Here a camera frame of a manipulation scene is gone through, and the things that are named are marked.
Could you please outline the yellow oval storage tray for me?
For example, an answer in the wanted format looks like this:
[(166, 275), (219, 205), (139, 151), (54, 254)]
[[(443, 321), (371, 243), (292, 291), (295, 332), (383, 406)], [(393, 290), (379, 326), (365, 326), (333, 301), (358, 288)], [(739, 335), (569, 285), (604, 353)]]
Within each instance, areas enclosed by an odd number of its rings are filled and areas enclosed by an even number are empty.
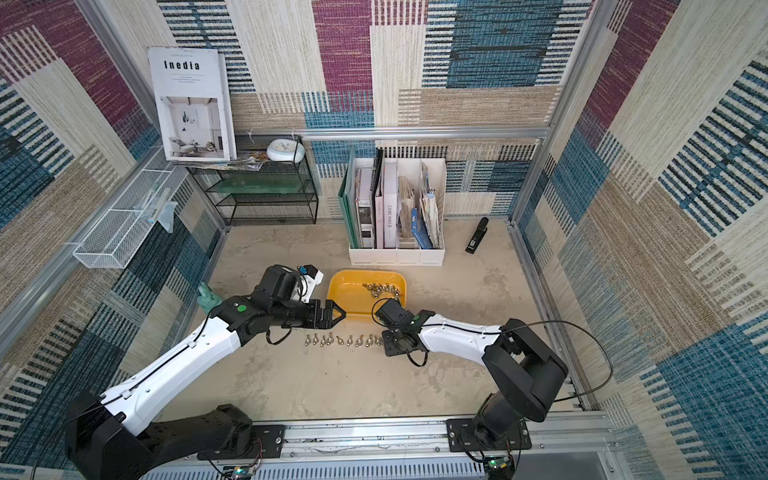
[(348, 316), (369, 316), (374, 304), (389, 296), (373, 298), (362, 286), (363, 283), (381, 283), (396, 285), (401, 291), (399, 300), (406, 306), (407, 282), (405, 278), (392, 271), (347, 269), (336, 273), (328, 290), (328, 299), (341, 306)]

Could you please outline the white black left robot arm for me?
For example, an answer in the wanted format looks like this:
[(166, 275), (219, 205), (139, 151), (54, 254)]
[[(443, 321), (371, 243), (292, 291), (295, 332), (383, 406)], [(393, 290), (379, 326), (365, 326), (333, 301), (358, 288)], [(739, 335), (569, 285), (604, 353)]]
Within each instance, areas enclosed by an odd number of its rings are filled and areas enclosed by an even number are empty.
[(273, 265), (250, 295), (212, 308), (197, 329), (149, 366), (99, 395), (78, 395), (64, 425), (67, 459), (87, 479), (139, 479), (192, 454), (254, 455), (253, 422), (231, 404), (180, 420), (156, 417), (209, 368), (271, 328), (331, 330), (344, 320), (345, 310), (334, 301), (313, 298), (322, 278), (312, 265)]

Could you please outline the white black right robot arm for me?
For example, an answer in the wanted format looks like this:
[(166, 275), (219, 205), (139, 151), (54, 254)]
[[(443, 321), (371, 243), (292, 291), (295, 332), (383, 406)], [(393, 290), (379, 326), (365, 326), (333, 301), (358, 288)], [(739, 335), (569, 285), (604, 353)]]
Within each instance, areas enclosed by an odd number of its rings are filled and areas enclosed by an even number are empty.
[(546, 419), (568, 376), (564, 361), (519, 319), (503, 325), (473, 325), (429, 310), (414, 314), (395, 299), (375, 302), (371, 315), (383, 328), (387, 356), (443, 353), (487, 369), (497, 392), (456, 434), (469, 448), (501, 450), (521, 445), (524, 423)]

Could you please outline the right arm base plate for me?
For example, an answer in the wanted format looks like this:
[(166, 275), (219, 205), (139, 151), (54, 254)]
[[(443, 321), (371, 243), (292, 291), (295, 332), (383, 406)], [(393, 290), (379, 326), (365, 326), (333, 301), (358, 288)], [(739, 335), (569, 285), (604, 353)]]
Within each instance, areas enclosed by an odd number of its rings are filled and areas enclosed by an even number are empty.
[(445, 421), (451, 452), (480, 453), (489, 451), (530, 450), (532, 441), (524, 420), (514, 421), (494, 431), (480, 420), (449, 418)]

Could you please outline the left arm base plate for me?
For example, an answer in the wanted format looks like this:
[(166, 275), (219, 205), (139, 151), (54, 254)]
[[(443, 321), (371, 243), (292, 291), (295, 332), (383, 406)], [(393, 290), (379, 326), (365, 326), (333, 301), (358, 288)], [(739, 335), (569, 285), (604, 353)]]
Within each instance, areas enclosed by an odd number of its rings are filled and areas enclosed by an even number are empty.
[(197, 454), (198, 460), (277, 459), (281, 456), (286, 426), (284, 424), (252, 425), (233, 442), (218, 450)]

